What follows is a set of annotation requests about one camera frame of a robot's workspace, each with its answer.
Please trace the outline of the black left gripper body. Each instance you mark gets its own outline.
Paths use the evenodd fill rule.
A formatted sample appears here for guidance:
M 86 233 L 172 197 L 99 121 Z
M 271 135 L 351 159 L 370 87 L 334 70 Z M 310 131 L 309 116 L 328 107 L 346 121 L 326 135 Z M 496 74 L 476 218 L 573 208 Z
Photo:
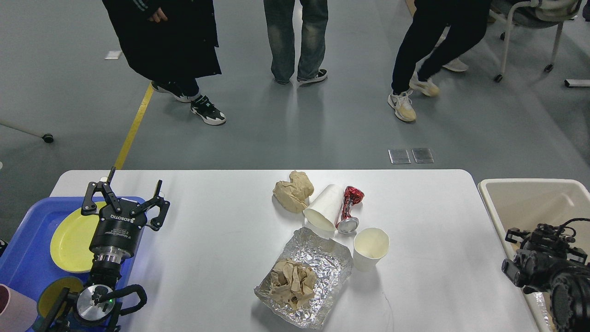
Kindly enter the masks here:
M 89 250 L 99 261 L 123 263 L 133 258 L 147 219 L 145 213 L 131 216 L 138 202 L 122 202 L 122 212 L 107 204 L 99 210 L 99 222 L 91 239 Z

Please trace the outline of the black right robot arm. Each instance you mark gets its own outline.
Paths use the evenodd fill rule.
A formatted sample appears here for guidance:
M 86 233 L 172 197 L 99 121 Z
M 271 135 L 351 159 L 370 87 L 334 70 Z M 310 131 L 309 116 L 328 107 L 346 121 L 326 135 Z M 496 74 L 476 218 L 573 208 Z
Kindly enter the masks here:
M 538 224 L 533 231 L 508 229 L 505 240 L 519 243 L 514 259 L 504 259 L 501 269 L 525 294 L 547 292 L 553 323 L 559 332 L 587 332 L 590 329 L 590 270 L 588 255 L 571 247 L 577 231 L 571 235 L 576 217 L 562 225 Z

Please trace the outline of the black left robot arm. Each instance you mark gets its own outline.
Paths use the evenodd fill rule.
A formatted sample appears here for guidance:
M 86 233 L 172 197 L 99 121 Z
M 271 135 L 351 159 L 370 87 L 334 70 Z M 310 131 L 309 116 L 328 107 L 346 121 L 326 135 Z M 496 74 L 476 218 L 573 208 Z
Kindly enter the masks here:
M 118 332 L 119 317 L 135 313 L 147 303 L 142 286 L 118 289 L 116 285 L 122 264 L 133 258 L 139 248 L 143 228 L 159 231 L 170 202 L 161 196 L 161 180 L 148 201 L 118 198 L 111 188 L 115 171 L 113 167 L 106 179 L 87 185 L 81 206 L 83 216 L 99 217 L 88 247 L 93 253 L 90 277 L 78 292 L 68 287 L 61 290 L 41 322 L 41 332 L 68 332 L 68 316 L 83 326 L 101 326 L 106 332 Z

